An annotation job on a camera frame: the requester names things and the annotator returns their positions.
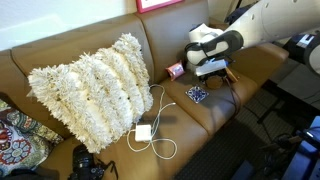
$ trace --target camera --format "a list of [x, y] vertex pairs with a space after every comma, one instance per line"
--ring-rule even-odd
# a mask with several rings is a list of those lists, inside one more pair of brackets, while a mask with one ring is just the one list
[[93, 154], [83, 144], [73, 150], [72, 167], [68, 180], [100, 180], [104, 174], [104, 169], [95, 165]]

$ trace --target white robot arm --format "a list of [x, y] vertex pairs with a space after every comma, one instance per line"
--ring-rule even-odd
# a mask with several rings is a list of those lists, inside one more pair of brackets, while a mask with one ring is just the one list
[[206, 33], [192, 35], [203, 29], [201, 26], [191, 30], [191, 43], [186, 47], [187, 58], [191, 64], [202, 66], [211, 58], [317, 27], [320, 27], [319, 0], [261, 0], [214, 38], [202, 39]]

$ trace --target picture frame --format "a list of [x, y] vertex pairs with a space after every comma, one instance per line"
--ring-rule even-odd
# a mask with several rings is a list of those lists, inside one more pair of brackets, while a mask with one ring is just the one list
[[145, 13], [160, 7], [168, 6], [183, 0], [137, 0], [137, 10], [139, 13]]

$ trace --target white shaggy pillow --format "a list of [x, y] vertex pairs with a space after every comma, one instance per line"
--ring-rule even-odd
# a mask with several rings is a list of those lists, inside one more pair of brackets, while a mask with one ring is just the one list
[[110, 48], [72, 64], [34, 69], [34, 95], [88, 151], [99, 153], [149, 111], [153, 98], [138, 40], [123, 34]]

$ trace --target charging cable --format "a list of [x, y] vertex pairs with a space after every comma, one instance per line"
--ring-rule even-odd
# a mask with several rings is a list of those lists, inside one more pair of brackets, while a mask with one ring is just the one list
[[[161, 88], [162, 88], [162, 94], [161, 94], [161, 97], [160, 97], [160, 107], [159, 107], [158, 114], [157, 114], [155, 120], [153, 121], [152, 130], [151, 130], [151, 138], [150, 138], [149, 141], [145, 141], [145, 142], [144, 142], [144, 143], [147, 143], [147, 145], [146, 145], [145, 147], [143, 147], [143, 148], [141, 148], [141, 149], [134, 149], [134, 148], [131, 146], [130, 140], [129, 140], [130, 133], [131, 133], [132, 131], [136, 131], [136, 129], [132, 129], [132, 130], [130, 130], [130, 131], [128, 132], [128, 134], [127, 134], [127, 143], [128, 143], [129, 148], [130, 148], [132, 151], [134, 151], [134, 152], [144, 151], [144, 150], [146, 150], [146, 149], [151, 145], [151, 147], [152, 147], [152, 149], [153, 149], [153, 152], [154, 152], [158, 157], [160, 157], [160, 158], [162, 158], [162, 159], [166, 159], [166, 160], [172, 159], [172, 158], [176, 155], [176, 153], [177, 153], [177, 144], [176, 144], [176, 142], [174, 142], [172, 139], [168, 139], [168, 138], [153, 139], [153, 137], [155, 136], [155, 134], [156, 134], [156, 132], [157, 132], [157, 130], [158, 130], [158, 127], [159, 127], [160, 114], [161, 114], [161, 112], [162, 112], [165, 108], [167, 108], [167, 107], [169, 107], [169, 106], [173, 106], [173, 105], [175, 105], [176, 103], [170, 103], [170, 104], [167, 104], [167, 105], [165, 105], [164, 107], [162, 107], [162, 99], [163, 99], [163, 95], [164, 95], [164, 93], [165, 93], [164, 87], [161, 86], [161, 85], [157, 85], [157, 84], [151, 85], [150, 87], [161, 87]], [[172, 154], [170, 157], [161, 156], [161, 155], [156, 151], [156, 149], [155, 149], [155, 147], [154, 147], [154, 143], [155, 143], [155, 142], [158, 142], [158, 141], [168, 141], [168, 142], [171, 142], [171, 143], [173, 144], [173, 146], [174, 146], [174, 152], [173, 152], [173, 154]]]

